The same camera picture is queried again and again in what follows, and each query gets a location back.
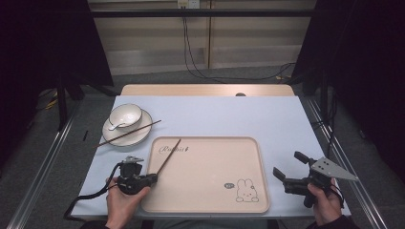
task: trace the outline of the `wooden stick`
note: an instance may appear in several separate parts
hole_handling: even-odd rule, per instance
[[[156,173],[156,175],[160,174],[161,170],[163,169],[164,165],[166,165],[167,161],[169,160],[170,156],[173,155],[173,153],[175,153],[177,147],[179,146],[179,143],[181,141],[181,138],[179,139],[178,143],[175,145],[175,147],[173,147],[172,152],[170,152],[169,156],[166,158],[166,160],[163,162],[163,164],[161,164],[158,172]]]
[[[105,144],[107,144],[107,143],[110,143],[110,142],[112,142],[112,141],[115,141],[115,140],[117,140],[117,139],[119,139],[119,138],[122,138],[123,136],[127,136],[127,135],[130,135],[130,134],[134,133],[134,132],[140,131],[140,130],[142,130],[142,129],[146,128],[146,127],[152,126],[152,125],[154,125],[154,124],[156,124],[156,123],[158,123],[158,122],[160,122],[160,121],[161,121],[161,120],[156,121],[156,122],[152,122],[152,123],[149,124],[149,125],[146,125],[146,126],[142,126],[142,127],[140,127],[140,128],[137,128],[137,129],[135,129],[134,131],[130,131],[130,132],[124,134],[124,135],[119,135],[119,136],[117,136],[117,137],[114,137],[113,139],[110,139],[110,140],[108,140],[108,141],[104,141],[103,143],[101,143],[101,144],[99,144],[99,145],[96,145],[95,148],[100,147],[100,146],[102,146],[102,145],[105,145]]]

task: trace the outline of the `wall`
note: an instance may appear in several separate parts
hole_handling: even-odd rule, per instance
[[[202,9],[313,9],[316,1],[201,0]],[[177,1],[91,0],[97,9],[176,9]],[[181,18],[95,18],[112,74],[184,70]],[[295,62],[309,18],[187,18],[197,68]]]

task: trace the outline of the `white saucer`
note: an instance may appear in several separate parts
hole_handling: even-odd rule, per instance
[[[152,117],[149,115],[149,113],[145,112],[142,110],[142,120],[140,121],[139,128],[149,125],[152,123]],[[114,137],[118,137],[120,135],[125,135],[125,132],[121,132],[118,130],[119,128],[110,131],[108,130],[111,127],[110,121],[107,120],[104,122],[104,126],[102,127],[102,136],[104,137],[105,140],[110,140],[113,139]],[[129,146],[129,145],[135,145],[140,142],[142,142],[148,135],[149,132],[151,131],[152,126],[148,126],[142,130],[139,130],[137,132],[134,132],[130,135],[124,136],[122,138],[119,138],[117,140],[114,140],[110,142],[110,144],[115,145],[115,146]]]

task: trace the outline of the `hand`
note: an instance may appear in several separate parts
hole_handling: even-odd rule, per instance
[[[116,185],[117,178],[114,177],[108,187],[107,207],[108,220],[106,227],[110,229],[123,228],[132,218],[140,201],[149,193],[150,187],[144,187],[135,195],[122,193]]]
[[[334,179],[331,180],[331,183],[331,189],[336,191],[336,188],[333,186],[335,184]],[[318,226],[332,222],[342,216],[340,199],[334,193],[330,193],[326,197],[322,189],[311,183],[308,185],[308,189],[316,197],[316,202],[313,205],[313,214]]]

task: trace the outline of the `wooden tray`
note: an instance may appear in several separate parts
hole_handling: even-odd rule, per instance
[[[149,173],[158,183],[142,201],[147,212],[263,213],[269,207],[259,146],[251,137],[158,137],[152,144]]]

